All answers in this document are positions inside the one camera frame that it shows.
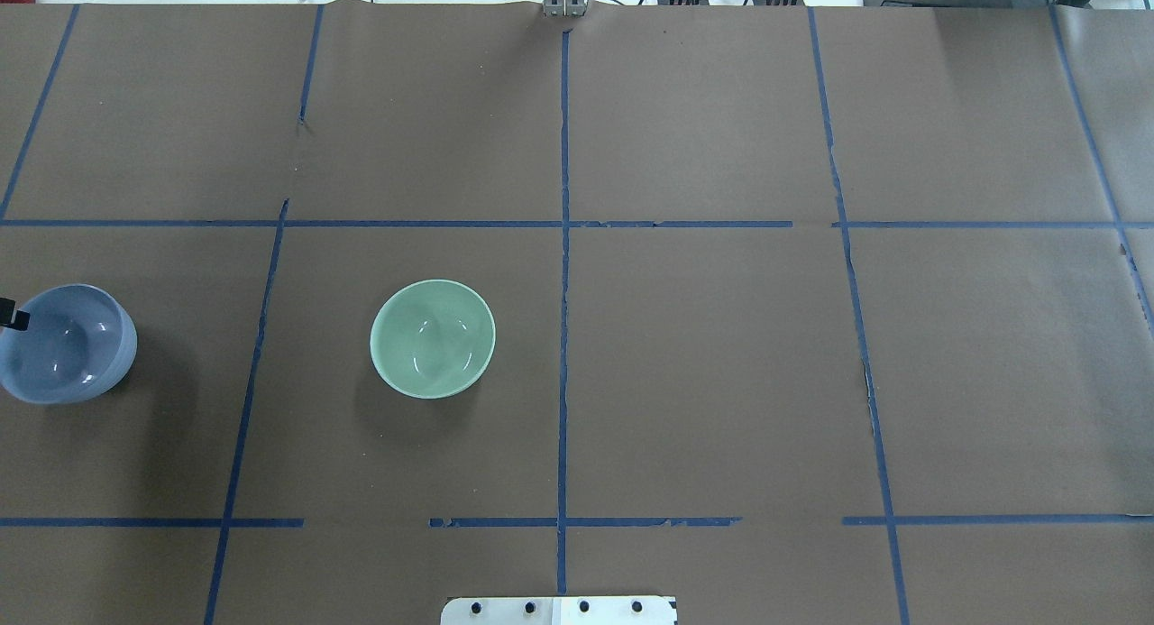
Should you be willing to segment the blue ceramic bowl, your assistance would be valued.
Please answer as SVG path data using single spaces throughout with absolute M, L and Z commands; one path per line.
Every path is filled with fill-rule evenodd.
M 45 289 L 21 307 L 24 330 L 3 327 L 1 381 L 37 406 L 92 400 L 132 370 L 138 334 L 108 292 L 89 284 Z

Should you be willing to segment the green ceramic bowl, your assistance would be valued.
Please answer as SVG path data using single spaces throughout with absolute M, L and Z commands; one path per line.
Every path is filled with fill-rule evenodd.
M 381 381 L 417 400 L 475 385 L 496 351 L 496 321 L 477 291 L 430 279 L 397 289 L 370 322 L 370 363 Z

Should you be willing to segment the brown paper table mat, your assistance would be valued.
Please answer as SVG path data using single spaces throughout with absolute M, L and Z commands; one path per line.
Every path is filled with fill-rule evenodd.
M 1151 12 L 5 5 L 5 624 L 1151 623 Z M 496 321 L 441 400 L 397 289 Z

